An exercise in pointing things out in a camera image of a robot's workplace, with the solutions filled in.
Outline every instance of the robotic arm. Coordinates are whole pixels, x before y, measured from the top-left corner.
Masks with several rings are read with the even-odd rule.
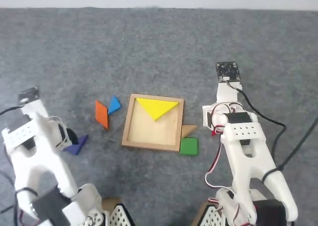
[[[229,225],[256,225],[257,222],[262,226],[264,224],[257,220],[257,202],[265,200],[265,197],[258,190],[250,189],[250,179],[261,180],[276,166],[257,116],[245,111],[238,102],[235,88],[242,87],[237,64],[216,63],[216,67],[219,78],[217,102],[202,107],[203,126],[215,133],[223,133],[220,139],[233,174],[234,192],[223,188],[217,191],[216,198]],[[285,224],[281,225],[295,221],[298,217],[297,206],[282,172],[270,174],[264,185],[274,195],[276,206],[283,208]]]
[[[20,208],[41,226],[108,226],[109,213],[92,184],[78,188],[59,151],[77,143],[77,137],[60,118],[49,117],[37,88],[19,94],[22,115],[2,131],[11,159]],[[58,185],[39,197],[39,179],[51,172]]]

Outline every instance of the red wire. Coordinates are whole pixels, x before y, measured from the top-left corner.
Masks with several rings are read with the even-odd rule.
[[[23,222],[23,215],[24,215],[24,211],[20,210],[20,216],[19,216],[19,221],[21,223],[22,226],[27,226],[24,222]],[[32,226],[37,226],[40,223],[40,220],[38,220],[35,224],[33,224]]]

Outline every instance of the black cable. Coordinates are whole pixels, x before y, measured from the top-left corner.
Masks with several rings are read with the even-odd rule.
[[[18,108],[23,108],[23,106],[24,106],[24,105],[20,105],[20,106],[15,106],[15,107],[8,108],[8,109],[2,111],[2,112],[0,113],[0,115],[4,114],[4,113],[6,113],[6,112],[9,112],[9,111],[18,109]]]
[[[5,173],[3,170],[0,170],[0,174],[9,181],[12,187],[14,187],[14,181],[11,179],[11,177],[7,173]]]
[[[295,149],[288,155],[288,157],[283,161],[283,163],[281,163],[278,167],[266,172],[262,178],[262,182],[265,182],[265,179],[273,172],[279,170],[282,171],[284,170],[284,167],[287,165],[287,163],[293,158],[293,156],[298,152],[298,150],[301,148],[301,146],[303,145],[303,143],[305,142],[305,140],[310,136],[310,134],[313,132],[313,130],[315,129],[315,126],[318,123],[318,116],[316,116],[314,122],[312,123],[312,125],[309,127],[309,129],[307,130],[307,132],[305,133],[305,135],[301,138],[301,140],[299,141],[299,143],[296,145]]]
[[[14,226],[18,226],[18,206],[19,205],[18,205],[17,194],[22,192],[22,191],[29,191],[33,195],[38,196],[38,193],[29,187],[23,187],[21,189],[16,190],[16,192],[14,193],[14,205],[13,205],[13,224],[14,224]]]
[[[11,210],[12,208],[13,208],[13,205],[10,205],[9,207],[6,207],[5,209],[3,209],[3,210],[0,211],[0,215],[2,215],[2,214],[4,214],[4,213],[8,212],[8,211]]]
[[[227,85],[228,85],[229,87],[235,89],[236,91],[238,91],[240,94],[242,94],[242,95],[244,96],[245,100],[247,101],[247,103],[249,104],[249,106],[251,107],[251,109],[253,109],[260,117],[262,117],[263,119],[265,119],[265,120],[267,120],[267,121],[269,121],[269,122],[271,122],[271,123],[274,123],[274,124],[276,124],[276,125],[279,125],[279,126],[282,126],[282,127],[283,127],[283,129],[282,129],[282,130],[277,134],[277,136],[275,137],[274,142],[273,142],[273,145],[272,145],[272,149],[271,149],[271,155],[272,155],[272,158],[273,158],[273,160],[274,160],[274,162],[275,162],[276,146],[277,146],[277,143],[278,143],[278,140],[279,140],[280,136],[281,136],[281,135],[286,131],[286,129],[287,129],[286,125],[283,124],[283,123],[280,123],[280,122],[278,122],[278,121],[275,121],[275,120],[273,120],[273,119],[271,119],[271,118],[269,118],[269,117],[266,117],[265,115],[263,115],[260,111],[258,111],[258,110],[252,105],[252,103],[250,102],[248,96],[247,96],[242,90],[240,90],[239,88],[233,87],[232,85],[230,85],[230,83],[229,83],[228,81],[227,81]]]

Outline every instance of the cable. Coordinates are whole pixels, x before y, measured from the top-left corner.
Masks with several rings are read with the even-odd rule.
[[[22,226],[27,226],[24,222],[23,222],[23,215],[24,215],[24,211],[23,210],[20,210],[20,215],[19,215],[19,221],[20,221],[20,224]],[[32,226],[37,226],[38,224],[40,223],[40,220],[38,220],[35,224],[33,224]]]
[[[11,179],[11,177],[7,173],[5,173],[3,170],[0,170],[0,174],[9,181],[12,187],[14,187],[14,181]]]
[[[16,192],[14,193],[14,205],[13,205],[13,222],[14,222],[14,226],[18,226],[18,198],[17,198],[17,194],[22,192],[22,191],[29,191],[31,192],[33,195],[35,195],[36,197],[38,196],[38,193],[29,188],[29,187],[23,187],[21,189],[16,190]]]
[[[218,149],[218,152],[217,152],[217,155],[209,169],[209,171],[205,174],[205,177],[204,177],[204,180],[205,180],[205,183],[210,186],[211,188],[213,189],[220,189],[220,188],[223,188],[223,189],[226,189],[228,191],[231,191],[233,194],[234,194],[234,191],[232,189],[230,189],[229,187],[226,187],[226,186],[223,186],[223,185],[212,185],[208,182],[207,180],[207,177],[209,174],[212,173],[212,171],[214,170],[215,166],[217,165],[218,161],[219,161],[219,158],[220,158],[220,155],[221,155],[221,148],[222,148],[222,144],[221,144],[221,135],[219,137],[219,149]]]
[[[6,112],[9,112],[9,111],[12,111],[12,110],[18,109],[18,108],[23,108],[23,107],[24,107],[24,105],[20,105],[20,106],[15,106],[15,107],[7,108],[6,110],[2,111],[2,112],[0,113],[0,115],[4,114],[4,113],[6,113]]]
[[[245,100],[247,101],[247,103],[249,104],[249,106],[251,107],[251,109],[253,109],[261,118],[271,122],[271,123],[274,123],[276,125],[279,125],[279,126],[282,126],[283,129],[277,134],[277,136],[275,137],[274,139],[274,142],[273,142],[273,145],[272,145],[272,149],[271,149],[271,155],[272,155],[272,158],[275,162],[275,150],[276,150],[276,146],[277,146],[277,143],[278,143],[278,140],[279,138],[281,137],[281,135],[286,131],[287,127],[285,124],[281,123],[281,122],[278,122],[278,121],[275,121],[269,117],[266,117],[265,115],[263,115],[260,111],[258,111],[253,105],[252,103],[250,102],[248,96],[242,91],[240,90],[239,88],[235,88],[233,87],[232,85],[230,85],[230,83],[227,81],[227,85],[233,89],[235,89],[236,91],[238,91],[240,94],[242,94],[245,98]]]
[[[229,108],[225,103],[218,103],[217,105],[215,105],[214,108],[213,108],[212,111],[211,111],[211,125],[212,125],[213,128],[214,128],[214,125],[213,125],[213,114],[214,114],[216,108],[217,108],[218,106],[220,106],[220,105],[226,106],[227,109],[228,109],[228,111],[229,111],[229,113],[231,113],[230,108]]]
[[[233,104],[236,104],[236,105],[240,106],[242,109],[244,109],[243,105],[241,105],[240,103],[236,103],[236,102],[230,103],[229,106],[231,106]]]
[[[0,215],[2,215],[2,214],[4,214],[4,213],[8,212],[8,211],[11,210],[12,208],[13,208],[13,205],[10,205],[9,207],[6,207],[5,209],[3,209],[3,210],[0,211]]]
[[[293,156],[299,151],[299,149],[302,147],[303,143],[305,142],[305,140],[310,136],[310,134],[313,132],[314,128],[316,127],[318,123],[318,116],[316,116],[314,122],[312,123],[312,125],[309,127],[309,129],[307,130],[307,132],[305,133],[305,135],[301,138],[301,140],[299,141],[299,143],[296,145],[296,147],[294,148],[294,150],[288,155],[288,157],[283,161],[283,163],[281,163],[278,167],[266,172],[262,178],[262,182],[265,182],[265,179],[273,172],[279,170],[279,171],[283,171],[284,167],[287,165],[287,163],[293,158]]]
[[[238,206],[237,206],[237,210],[236,210],[236,213],[235,213],[234,218],[233,218],[233,224],[234,224],[234,226],[236,226],[236,224],[234,223],[234,221],[237,219],[238,216],[239,216],[239,204],[238,204]],[[242,224],[241,226],[249,226],[249,225],[251,225],[251,224],[250,224],[249,222],[247,222],[247,223]]]
[[[5,179],[8,180],[8,182],[10,183],[10,185],[11,185],[12,187],[14,187],[14,182],[13,182],[13,180],[11,179],[11,177],[10,177],[7,173],[5,173],[3,170],[0,170],[0,174],[1,174]],[[3,209],[3,210],[0,211],[0,215],[2,215],[2,214],[4,214],[4,213],[8,212],[8,211],[11,210],[12,208],[13,208],[13,205],[10,205],[9,207],[6,207],[5,209]]]

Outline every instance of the carpet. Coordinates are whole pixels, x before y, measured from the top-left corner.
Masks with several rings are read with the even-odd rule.
[[[138,226],[190,225],[216,193],[203,178],[218,139],[202,127],[201,109],[216,101],[215,62],[236,61],[251,102],[288,126],[276,154],[282,162],[317,115],[317,27],[318,12],[307,11],[0,9],[0,110],[38,85],[50,115],[79,137],[89,134],[79,155],[61,152],[78,186],[90,182],[102,197],[121,197]],[[131,93],[184,98],[183,123],[201,126],[192,134],[199,155],[122,147]],[[112,95],[123,108],[109,117],[106,131],[94,119],[94,105],[98,99],[107,106]],[[14,112],[1,116],[0,129],[13,119]],[[281,128],[259,121],[270,147]],[[298,226],[318,225],[317,133],[284,170]],[[3,154],[0,169],[14,176]],[[209,180],[231,185],[224,152]],[[40,193],[55,184],[45,174]],[[12,204],[5,180],[0,196],[1,209]],[[0,225],[11,224],[12,212],[0,216]]]

